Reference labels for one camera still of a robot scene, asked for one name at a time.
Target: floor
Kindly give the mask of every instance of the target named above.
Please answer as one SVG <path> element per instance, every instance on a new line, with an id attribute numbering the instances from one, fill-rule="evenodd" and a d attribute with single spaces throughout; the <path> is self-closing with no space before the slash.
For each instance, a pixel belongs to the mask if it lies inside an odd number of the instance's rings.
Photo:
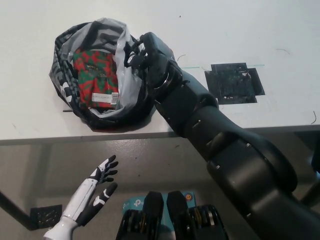
<path id="1" fill-rule="evenodd" d="M 309 165 L 312 151 L 293 133 L 264 136 L 294 166 L 299 179 L 294 194 L 300 198 L 316 178 Z M 24 210 L 65 207 L 83 179 L 113 154 L 119 161 L 115 176 L 119 187 L 86 227 L 75 230 L 74 240 L 114 240 L 123 202 L 148 191 L 174 190 L 193 190 L 198 205 L 214 204 L 230 239 L 258 239 L 212 181 L 204 160 L 182 138 L 1 146 L 0 189 Z M 0 240 L 40 240 L 45 232 L 25 230 L 0 209 Z"/>

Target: robotic hand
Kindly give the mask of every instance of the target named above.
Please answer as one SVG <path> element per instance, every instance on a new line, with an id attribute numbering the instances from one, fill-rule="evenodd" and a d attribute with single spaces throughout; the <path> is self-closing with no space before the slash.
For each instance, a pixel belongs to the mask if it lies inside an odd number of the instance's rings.
<path id="1" fill-rule="evenodd" d="M 109 176 L 118 172 L 117 170 L 112 170 L 118 165 L 115 159 L 115 155 L 106 159 L 82 182 L 62 213 L 60 221 L 46 232 L 44 239 L 72 240 L 73 231 L 79 226 L 85 226 L 99 212 L 118 185 L 115 182 L 111 183 L 92 202 L 89 203 L 89 201 L 97 185 L 114 180 Z"/>
<path id="2" fill-rule="evenodd" d="M 320 238 L 320 215 L 292 195 L 298 180 L 286 157 L 220 112 L 215 97 L 178 66 L 160 38 L 142 35 L 127 65 L 145 70 L 156 109 L 202 155 L 212 178 L 261 239 Z"/>

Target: plastic bag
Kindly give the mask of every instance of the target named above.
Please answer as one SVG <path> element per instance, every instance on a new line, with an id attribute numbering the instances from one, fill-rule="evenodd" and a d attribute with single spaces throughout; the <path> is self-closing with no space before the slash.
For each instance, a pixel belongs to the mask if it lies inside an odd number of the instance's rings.
<path id="1" fill-rule="evenodd" d="M 134 41 L 124 23 L 109 18 L 73 26 L 55 40 L 49 76 L 58 95 L 92 128 L 134 124 L 144 119 L 153 107 L 144 81 L 146 73 L 125 67 L 130 54 L 128 48 Z M 118 83 L 114 110 L 101 112 L 94 107 L 81 108 L 79 81 L 73 63 L 78 49 L 114 55 Z"/>

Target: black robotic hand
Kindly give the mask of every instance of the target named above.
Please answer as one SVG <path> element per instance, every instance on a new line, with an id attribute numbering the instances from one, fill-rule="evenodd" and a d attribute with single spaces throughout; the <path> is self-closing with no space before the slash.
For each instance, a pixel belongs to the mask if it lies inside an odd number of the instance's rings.
<path id="1" fill-rule="evenodd" d="M 130 67 L 146 71 L 156 109 L 202 155 L 212 178 L 260 238 L 320 238 L 320 215 L 292 195 L 298 180 L 286 157 L 221 113 L 215 97 L 179 68 L 161 39 L 152 32 L 142 35 L 129 60 Z"/>

